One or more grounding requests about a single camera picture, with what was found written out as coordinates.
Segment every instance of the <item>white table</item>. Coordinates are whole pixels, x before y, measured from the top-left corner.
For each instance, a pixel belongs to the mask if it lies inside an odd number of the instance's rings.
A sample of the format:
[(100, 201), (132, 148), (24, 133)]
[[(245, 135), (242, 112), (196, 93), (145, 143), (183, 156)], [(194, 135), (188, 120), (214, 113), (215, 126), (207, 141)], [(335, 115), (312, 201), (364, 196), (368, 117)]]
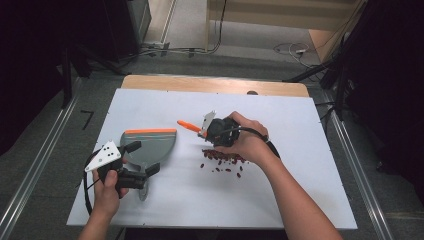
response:
[[(169, 159), (150, 179), (146, 201), (141, 202), (137, 191), (131, 190), (121, 200), (112, 224), (283, 228), (271, 187), (255, 164), (244, 163), (243, 172), (233, 165), (228, 166), (232, 172), (212, 172), (218, 162), (204, 158), (201, 152), (212, 148), (211, 144), (176, 123), (183, 119), (201, 125), (202, 115), (211, 110), (219, 118), (237, 110), (261, 121), (284, 164), (336, 228), (357, 228), (311, 98), (129, 89), (117, 90), (95, 149), (110, 139), (119, 142), (122, 132), (131, 128), (177, 128), (178, 133)], [(84, 225), (87, 219), (80, 187), (68, 225)]]

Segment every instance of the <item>metal rail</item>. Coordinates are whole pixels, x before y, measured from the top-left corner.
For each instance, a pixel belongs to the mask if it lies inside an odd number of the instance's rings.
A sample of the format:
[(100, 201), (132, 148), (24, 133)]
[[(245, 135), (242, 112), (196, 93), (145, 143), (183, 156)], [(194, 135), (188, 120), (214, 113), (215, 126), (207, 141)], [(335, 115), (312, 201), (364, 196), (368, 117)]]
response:
[(74, 107), (79, 98), (79, 90), (82, 87), (81, 78), (77, 78), (74, 84), (73, 89), (75, 94), (72, 97), (70, 103), (65, 109), (62, 109), (56, 118), (55, 123), (53, 124), (47, 138), (44, 140), (43, 145), (41, 146), (37, 156), (35, 157), (31, 167), (29, 168), (27, 174), (25, 175), (24, 180), (19, 186), (18, 190), (15, 192), (14, 196), (10, 200), (6, 211), (0, 222), (0, 239), (8, 239), (12, 233), (15, 224), (21, 215), (28, 199), (34, 190), (35, 185), (37, 184), (38, 179), (41, 176), (41, 173), (46, 166), (50, 154), (52, 153), (57, 140), (59, 139), (63, 128), (65, 127)]
[[(332, 97), (324, 91), (325, 101), (333, 101)], [(380, 204), (378, 203), (377, 197), (371, 187), (370, 182), (362, 168), (359, 161), (358, 155), (356, 154), (355, 148), (350, 140), (347, 133), (345, 123), (340, 122), (337, 115), (332, 112), (331, 119), (334, 127), (336, 128), (337, 134), (342, 143), (343, 150), (345, 151), (347, 160), (350, 168), (352, 169), (353, 176), (355, 177), (356, 183), (358, 184), (359, 191), (361, 192), (368, 214), (370, 215), (371, 221), (374, 225), (376, 234), (381, 240), (392, 240), (394, 239), (389, 225), (387, 224), (386, 218), (383, 211), (381, 210)]]

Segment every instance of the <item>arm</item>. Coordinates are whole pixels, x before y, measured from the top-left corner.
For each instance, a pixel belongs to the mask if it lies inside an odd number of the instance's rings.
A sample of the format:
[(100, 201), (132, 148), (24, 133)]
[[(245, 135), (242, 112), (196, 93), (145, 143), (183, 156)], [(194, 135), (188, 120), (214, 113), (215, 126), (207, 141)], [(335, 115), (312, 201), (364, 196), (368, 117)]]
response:
[[(99, 179), (99, 174), (96, 170), (93, 171), (93, 179)], [(95, 200), (93, 212), (82, 230), (79, 240), (106, 239), (110, 221), (119, 208), (119, 197), (115, 189), (117, 181), (117, 172), (111, 170), (106, 176), (104, 185), (101, 181), (94, 184)], [(124, 196), (127, 192), (128, 189), (122, 189), (121, 196)]]
[[(246, 119), (237, 112), (233, 112), (229, 117), (243, 127), (250, 127), (262, 135), (268, 135), (267, 129), (258, 121)], [(241, 132), (232, 147), (216, 147), (216, 150), (238, 153), (264, 171), (274, 191), (290, 239), (341, 239), (327, 216), (258, 136)]]

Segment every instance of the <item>person's left hand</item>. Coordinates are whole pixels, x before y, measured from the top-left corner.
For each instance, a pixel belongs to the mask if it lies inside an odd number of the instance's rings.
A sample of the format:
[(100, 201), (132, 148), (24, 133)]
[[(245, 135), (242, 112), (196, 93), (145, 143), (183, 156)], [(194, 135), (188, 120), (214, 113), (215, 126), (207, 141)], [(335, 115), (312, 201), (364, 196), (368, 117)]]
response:
[[(93, 180), (99, 179), (99, 173), (97, 170), (93, 171)], [(119, 208), (119, 196), (115, 189), (116, 182), (118, 181), (118, 173), (115, 170), (110, 170), (107, 175), (105, 182), (98, 181), (94, 184), (94, 206), (93, 213), (99, 214), (107, 219), (112, 219)], [(121, 197), (124, 197), (128, 193), (128, 188), (121, 189)]]

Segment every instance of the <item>orange handle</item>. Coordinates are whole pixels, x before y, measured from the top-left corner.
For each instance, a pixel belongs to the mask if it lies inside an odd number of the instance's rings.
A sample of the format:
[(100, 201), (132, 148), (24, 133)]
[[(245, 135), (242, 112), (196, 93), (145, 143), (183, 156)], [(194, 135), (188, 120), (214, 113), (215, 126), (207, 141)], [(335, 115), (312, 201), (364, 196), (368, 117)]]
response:
[(191, 130), (191, 131), (196, 132), (196, 133), (199, 133), (200, 130), (201, 130), (199, 127), (194, 126), (191, 123), (184, 122), (183, 120), (178, 120), (177, 123), (180, 124), (181, 126), (187, 128), (188, 130)]

